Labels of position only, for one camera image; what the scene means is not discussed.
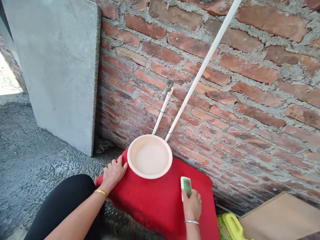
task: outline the woman's left hand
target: woman's left hand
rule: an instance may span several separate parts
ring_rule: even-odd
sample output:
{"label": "woman's left hand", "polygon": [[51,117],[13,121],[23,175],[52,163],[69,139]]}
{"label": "woman's left hand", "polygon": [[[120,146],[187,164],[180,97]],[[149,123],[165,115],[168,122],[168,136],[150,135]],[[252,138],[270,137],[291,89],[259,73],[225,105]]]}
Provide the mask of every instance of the woman's left hand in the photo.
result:
{"label": "woman's left hand", "polygon": [[122,166],[122,155],[118,157],[118,162],[113,159],[108,167],[103,168],[103,181],[99,188],[103,189],[107,194],[122,179],[128,168],[128,162]]}

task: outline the concrete floor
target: concrete floor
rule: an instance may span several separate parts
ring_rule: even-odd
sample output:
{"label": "concrete floor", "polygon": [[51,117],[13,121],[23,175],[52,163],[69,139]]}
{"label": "concrete floor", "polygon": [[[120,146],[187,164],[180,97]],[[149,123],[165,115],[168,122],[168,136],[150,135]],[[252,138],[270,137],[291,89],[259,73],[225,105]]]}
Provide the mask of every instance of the concrete floor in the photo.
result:
{"label": "concrete floor", "polygon": [[[27,94],[8,77],[0,59],[0,240],[23,239],[41,203],[63,179],[95,179],[122,150],[88,157],[40,129]],[[111,202],[104,206],[103,239],[162,239]]]}

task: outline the bracelet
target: bracelet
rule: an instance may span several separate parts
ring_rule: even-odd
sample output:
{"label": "bracelet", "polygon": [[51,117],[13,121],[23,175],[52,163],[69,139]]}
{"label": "bracelet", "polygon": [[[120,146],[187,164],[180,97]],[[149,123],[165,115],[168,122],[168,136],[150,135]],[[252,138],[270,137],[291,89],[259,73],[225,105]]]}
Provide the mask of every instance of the bracelet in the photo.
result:
{"label": "bracelet", "polygon": [[191,220],[184,221],[184,223],[194,223],[194,224],[198,224],[199,225],[199,223],[197,221],[191,221]]}
{"label": "bracelet", "polygon": [[108,197],[108,195],[106,194],[106,192],[103,191],[103,190],[97,189],[97,190],[94,190],[94,191],[95,191],[95,192],[102,193],[106,198]]}

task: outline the cardboard box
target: cardboard box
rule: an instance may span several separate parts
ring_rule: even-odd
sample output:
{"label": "cardboard box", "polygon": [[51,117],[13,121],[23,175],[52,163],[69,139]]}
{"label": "cardboard box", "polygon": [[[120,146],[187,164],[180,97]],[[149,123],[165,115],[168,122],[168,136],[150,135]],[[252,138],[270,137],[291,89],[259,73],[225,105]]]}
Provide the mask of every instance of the cardboard box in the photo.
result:
{"label": "cardboard box", "polygon": [[249,240],[297,240],[320,231],[320,210],[282,192],[239,221]]}

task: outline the green brush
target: green brush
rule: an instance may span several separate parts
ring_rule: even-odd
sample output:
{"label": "green brush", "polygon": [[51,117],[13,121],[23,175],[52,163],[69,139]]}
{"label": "green brush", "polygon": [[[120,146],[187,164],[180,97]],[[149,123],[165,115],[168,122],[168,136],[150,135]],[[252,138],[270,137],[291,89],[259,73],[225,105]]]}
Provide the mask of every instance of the green brush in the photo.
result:
{"label": "green brush", "polygon": [[181,177],[181,189],[184,189],[187,193],[187,196],[190,197],[192,194],[192,186],[191,186],[191,179],[187,177]]}

